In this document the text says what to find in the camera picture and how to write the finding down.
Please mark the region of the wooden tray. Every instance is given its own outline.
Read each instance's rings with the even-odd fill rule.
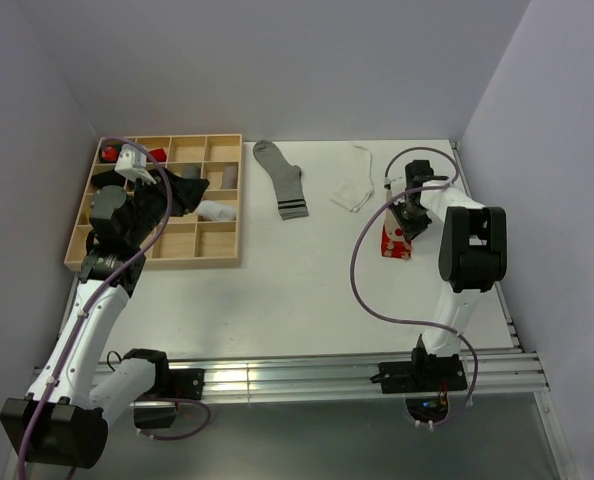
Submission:
[[[214,200],[237,208],[234,222],[211,222],[191,213],[171,217],[163,235],[146,253],[147,269],[155,268],[212,268],[239,265],[239,232],[241,231],[242,137],[241,135],[179,135],[127,137],[149,150],[163,148],[168,156],[164,167],[181,175],[187,165],[201,168],[202,178],[210,180],[204,200]],[[68,244],[65,265],[78,272],[86,255],[86,237],[91,230],[88,216],[90,203],[97,188],[90,178],[112,170],[114,164],[101,163],[99,145],[88,175],[86,189],[77,213],[77,220]],[[220,190],[227,166],[238,166],[237,188]]]

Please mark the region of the white table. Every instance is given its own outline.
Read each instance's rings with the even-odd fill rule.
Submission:
[[[345,142],[277,142],[303,170],[310,217],[282,221],[272,183],[244,148],[242,262],[239,268],[145,271],[118,319],[105,351],[133,347],[164,350],[170,358],[262,358],[410,351],[421,329],[391,325],[368,315],[352,296],[349,260],[368,218],[384,202],[388,161],[412,146],[452,155],[448,141],[363,141],[371,150],[375,195],[359,213],[328,198],[348,159]],[[400,159],[430,159],[437,174],[451,165],[428,152]],[[414,242],[410,261],[383,258],[381,221],[360,251],[361,293],[378,311],[431,319],[441,279],[437,255],[441,223]],[[512,341],[495,290],[484,295],[466,332],[477,349],[511,348]]]

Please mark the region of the sock stripe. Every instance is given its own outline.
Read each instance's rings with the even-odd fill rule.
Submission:
[[[287,208],[306,208],[306,202],[295,203],[294,205],[279,205],[279,210],[285,210]]]
[[[306,200],[304,200],[303,198],[296,198],[295,200],[282,200],[281,202],[277,202],[277,205],[282,205],[284,203],[295,203],[295,202],[306,203]]]

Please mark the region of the gray sock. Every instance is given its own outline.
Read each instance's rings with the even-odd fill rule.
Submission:
[[[308,207],[301,189],[301,168],[288,163],[277,145],[266,140],[255,144],[253,155],[273,181],[282,220],[307,217]]]

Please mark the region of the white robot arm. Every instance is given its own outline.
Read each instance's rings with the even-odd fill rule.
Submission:
[[[1,410],[11,444],[18,454],[26,452],[22,462],[91,468],[119,415],[141,395],[162,394],[169,387],[166,354],[133,349],[108,379],[92,388],[110,331],[141,275],[145,262],[141,244],[166,212],[183,216],[194,211],[209,184],[165,169],[153,171],[152,176],[144,170],[148,181],[137,174],[131,177],[135,180],[131,196],[121,186],[121,175],[141,168],[133,163],[119,165],[123,170],[117,178],[94,195],[92,231],[64,331],[24,398],[7,399]]]
[[[380,383],[383,393],[466,390],[458,335],[466,330],[482,294],[506,273],[506,213],[473,201],[457,187],[446,188],[448,179],[435,176],[427,160],[415,160],[405,170],[405,182],[387,179],[386,188],[392,190],[393,197],[404,191],[412,193],[392,204],[390,210],[407,241],[428,228],[428,211],[443,222],[438,268],[444,282],[431,321],[447,328],[428,325],[410,361],[381,363],[380,373],[371,381]],[[437,405],[434,410],[427,407],[431,404]],[[438,405],[432,398],[408,399],[407,405],[422,421],[447,414],[447,402]]]
[[[445,182],[431,180],[426,186],[440,186]],[[446,221],[446,213],[450,207],[464,207],[468,210],[483,211],[486,207],[475,202],[455,186],[446,190],[426,190],[421,193],[421,204],[433,212],[442,223]],[[459,333],[464,333],[472,317],[475,307],[481,298],[481,290],[464,289],[455,292],[450,282],[442,284],[441,293],[433,320],[442,325],[453,327]],[[450,357],[461,351],[461,341],[446,330],[429,328],[424,331],[422,341],[426,351],[439,357]]]

